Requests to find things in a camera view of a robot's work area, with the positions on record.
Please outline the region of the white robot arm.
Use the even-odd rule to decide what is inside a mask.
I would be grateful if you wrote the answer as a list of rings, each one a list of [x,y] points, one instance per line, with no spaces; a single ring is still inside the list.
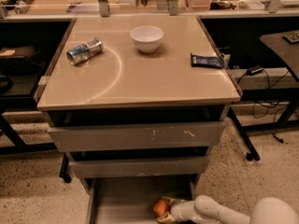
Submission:
[[[274,197],[262,198],[249,215],[199,195],[193,201],[162,197],[153,205],[162,224],[190,221],[193,224],[299,224],[299,215],[287,203]]]

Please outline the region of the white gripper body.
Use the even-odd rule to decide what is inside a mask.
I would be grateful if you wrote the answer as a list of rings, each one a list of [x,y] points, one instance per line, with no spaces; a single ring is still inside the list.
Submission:
[[[198,213],[194,207],[194,201],[185,201],[182,199],[175,199],[171,204],[170,214],[175,221],[192,221],[198,220]]]

